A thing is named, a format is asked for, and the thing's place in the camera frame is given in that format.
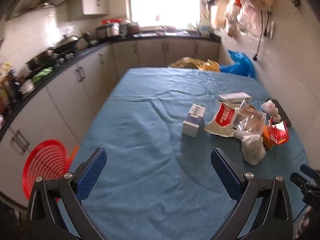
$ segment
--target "white box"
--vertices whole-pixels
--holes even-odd
[[[237,104],[237,103],[242,103],[243,99],[245,99],[246,102],[250,102],[251,96],[244,92],[238,92],[238,93],[219,95],[218,99],[224,103]]]
[[[186,120],[183,121],[182,133],[196,137],[206,108],[193,104]]]

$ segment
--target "yellow plastic bag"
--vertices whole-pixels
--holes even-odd
[[[200,60],[200,59],[194,59],[189,57],[184,57],[182,59],[179,59],[175,63],[170,64],[168,67],[172,68],[198,68],[202,71],[216,71],[220,72],[220,66],[217,62],[208,59],[207,62]]]

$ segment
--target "red packaging bag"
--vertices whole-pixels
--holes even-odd
[[[289,141],[289,132],[285,121],[272,125],[272,117],[269,120],[268,131],[269,139],[274,141],[277,145],[281,145]]]
[[[224,136],[233,137],[233,121],[236,117],[239,104],[226,104],[220,102],[220,107],[214,115],[212,121],[207,124],[205,130],[209,133]]]

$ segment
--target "cabinet handle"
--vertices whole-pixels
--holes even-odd
[[[22,135],[19,129],[15,132],[14,136],[11,138],[11,142],[12,143],[15,142],[18,145],[18,147],[22,150],[23,155],[26,153],[30,145],[28,140]]]
[[[196,44],[196,45],[195,45],[195,54],[198,54],[198,52],[199,52],[199,45]]]
[[[99,57],[100,57],[100,63],[101,63],[101,64],[104,64],[104,58],[103,58],[103,55],[102,55],[102,54],[99,54]]]
[[[135,54],[138,54],[137,44],[134,44],[134,45],[133,45],[133,52],[134,52]]]
[[[85,72],[84,72],[83,67],[79,67],[79,71],[80,71],[80,75],[82,77],[82,80],[84,80],[85,79]]]
[[[101,4],[100,4],[101,0],[97,0],[97,3],[96,3],[96,6],[99,6],[101,7]]]
[[[80,69],[79,68],[76,68],[76,77],[77,77],[77,80],[78,82],[82,82],[83,81],[83,78],[81,76],[81,73],[80,73]]]

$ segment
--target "red colander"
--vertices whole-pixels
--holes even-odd
[[[57,140],[46,140],[30,153],[22,172],[22,187],[29,199],[33,184],[38,176],[46,180],[60,179],[65,174],[76,155],[78,146],[74,148],[70,158],[64,145]]]

